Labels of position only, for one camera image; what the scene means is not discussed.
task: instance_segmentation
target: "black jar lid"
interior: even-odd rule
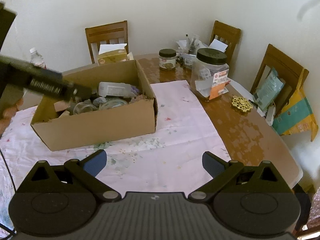
[[[216,49],[202,48],[198,50],[197,59],[211,65],[223,65],[227,62],[227,55]]]
[[[177,52],[174,49],[161,49],[159,51],[159,56],[161,57],[175,57]]]

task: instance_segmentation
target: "plastic container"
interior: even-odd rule
[[[222,94],[227,82],[227,55],[216,49],[199,49],[191,73],[190,89],[199,98],[211,100],[214,90]]]
[[[177,52],[174,49],[161,49],[159,51],[159,67],[164,70],[176,68]]]
[[[122,99],[115,98],[111,99],[108,102],[104,103],[103,105],[99,106],[99,110],[104,110],[104,109],[110,109],[118,106],[125,106],[128,103]]]
[[[100,82],[98,88],[99,96],[113,96],[132,98],[137,95],[137,88],[125,83]]]
[[[46,69],[46,65],[44,63],[43,57],[38,53],[36,48],[32,48],[30,50],[31,53],[31,63],[37,67]]]

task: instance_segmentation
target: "cable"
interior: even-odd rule
[[[11,179],[11,182],[12,182],[12,185],[13,185],[14,192],[16,193],[16,192],[17,192],[17,190],[16,190],[16,185],[15,185],[14,182],[13,182],[13,178],[12,178],[11,172],[10,172],[10,170],[9,170],[9,167],[8,167],[8,165],[7,165],[7,161],[5,160],[4,155],[3,155],[2,151],[1,151],[1,149],[0,149],[0,154],[1,154],[2,158],[3,158],[3,160],[4,160],[5,166],[7,167],[7,170],[8,170],[8,173],[9,173],[9,176],[10,176],[10,179]]]
[[[1,151],[1,149],[0,149],[0,154],[1,154],[2,158],[3,158],[3,160],[4,160],[5,166],[7,167],[7,170],[8,170],[8,173],[9,173],[9,176],[10,176],[10,179],[11,179],[11,182],[12,182],[12,185],[13,185],[14,192],[16,193],[16,192],[17,192],[17,190],[16,190],[16,185],[15,185],[14,182],[13,182],[13,178],[12,178],[11,172],[10,172],[10,170],[9,170],[9,166],[8,166],[8,164],[7,164],[7,161],[6,161],[5,158],[4,158],[4,155],[3,155],[2,151]],[[1,224],[1,223],[0,223],[0,228],[2,228],[3,230],[5,230],[5,231],[7,231],[7,232],[9,233],[8,236],[6,236],[5,238],[2,238],[2,239],[0,239],[0,240],[7,240],[7,239],[9,239],[11,236],[14,236],[14,235],[15,235],[15,230],[14,230],[14,229],[13,229],[13,230],[10,230],[9,228],[7,228],[5,225],[3,225],[3,224]]]

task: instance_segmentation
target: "metal screw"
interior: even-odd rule
[[[151,199],[153,199],[153,200],[157,200],[157,199],[159,199],[160,197],[158,196],[158,195],[154,195],[154,196],[152,196],[151,197]]]
[[[191,193],[191,197],[194,199],[205,199],[207,194],[202,191],[194,191]]]
[[[105,193],[102,194],[104,198],[107,198],[107,199],[115,199],[118,197],[118,192],[115,192],[113,190],[110,190],[110,191],[106,191]]]

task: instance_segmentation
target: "gold decorative trivet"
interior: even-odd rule
[[[232,105],[244,113],[246,113],[247,111],[250,111],[253,108],[253,106],[250,104],[250,102],[246,98],[236,97],[236,96],[233,96]]]

